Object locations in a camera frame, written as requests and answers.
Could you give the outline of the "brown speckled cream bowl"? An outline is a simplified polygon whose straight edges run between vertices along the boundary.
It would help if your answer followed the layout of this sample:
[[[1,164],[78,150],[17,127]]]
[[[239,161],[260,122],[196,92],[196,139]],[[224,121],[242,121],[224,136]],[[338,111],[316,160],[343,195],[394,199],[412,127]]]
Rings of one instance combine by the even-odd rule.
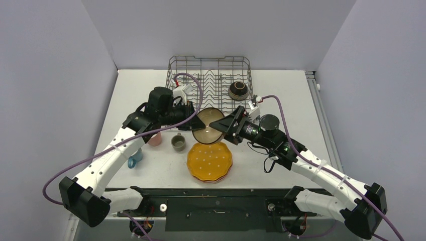
[[[212,145],[223,139],[224,135],[222,132],[210,127],[212,122],[225,117],[219,109],[213,107],[205,108],[197,114],[197,117],[205,124],[204,129],[192,132],[197,142],[204,145]]]

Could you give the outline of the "dark patterned cream bowl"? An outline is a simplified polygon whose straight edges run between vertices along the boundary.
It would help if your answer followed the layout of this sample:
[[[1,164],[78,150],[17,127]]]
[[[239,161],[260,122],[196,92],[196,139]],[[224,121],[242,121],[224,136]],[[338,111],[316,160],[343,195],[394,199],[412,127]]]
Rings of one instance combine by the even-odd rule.
[[[244,82],[235,81],[230,85],[228,95],[233,100],[241,101],[248,97],[249,90]]]

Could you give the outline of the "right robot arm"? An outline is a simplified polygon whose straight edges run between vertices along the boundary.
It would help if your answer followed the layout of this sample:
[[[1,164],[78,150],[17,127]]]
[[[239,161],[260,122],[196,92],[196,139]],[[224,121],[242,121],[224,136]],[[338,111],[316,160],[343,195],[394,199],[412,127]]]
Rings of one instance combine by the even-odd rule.
[[[256,124],[245,114],[245,108],[239,106],[208,126],[235,145],[247,140],[263,147],[274,164],[306,177],[328,192],[319,194],[294,186],[283,201],[287,213],[301,211],[332,217],[356,236],[371,239],[387,212],[384,188],[377,183],[368,185],[355,180],[333,168],[289,138],[279,129],[279,124],[278,117],[272,114],[260,117]]]

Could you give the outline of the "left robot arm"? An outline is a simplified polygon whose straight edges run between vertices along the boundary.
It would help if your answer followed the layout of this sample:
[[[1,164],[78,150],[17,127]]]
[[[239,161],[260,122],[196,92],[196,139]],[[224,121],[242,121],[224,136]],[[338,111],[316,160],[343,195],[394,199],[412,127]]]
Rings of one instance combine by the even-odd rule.
[[[150,202],[137,187],[106,191],[107,185],[128,159],[138,152],[161,127],[181,130],[200,129],[194,124],[201,106],[191,101],[174,105],[172,90],[155,87],[147,102],[128,115],[109,145],[94,156],[90,165],[74,178],[64,177],[59,183],[63,206],[90,227],[99,225],[109,214],[131,210],[143,216]]]

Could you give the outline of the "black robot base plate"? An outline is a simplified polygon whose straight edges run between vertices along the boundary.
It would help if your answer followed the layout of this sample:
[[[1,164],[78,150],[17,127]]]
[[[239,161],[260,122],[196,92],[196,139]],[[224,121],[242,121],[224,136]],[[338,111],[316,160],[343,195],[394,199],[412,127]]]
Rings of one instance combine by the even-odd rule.
[[[321,216],[298,208],[284,189],[161,189],[137,188],[143,200],[134,210],[117,211],[119,217],[165,221],[166,231],[280,231],[280,220]]]

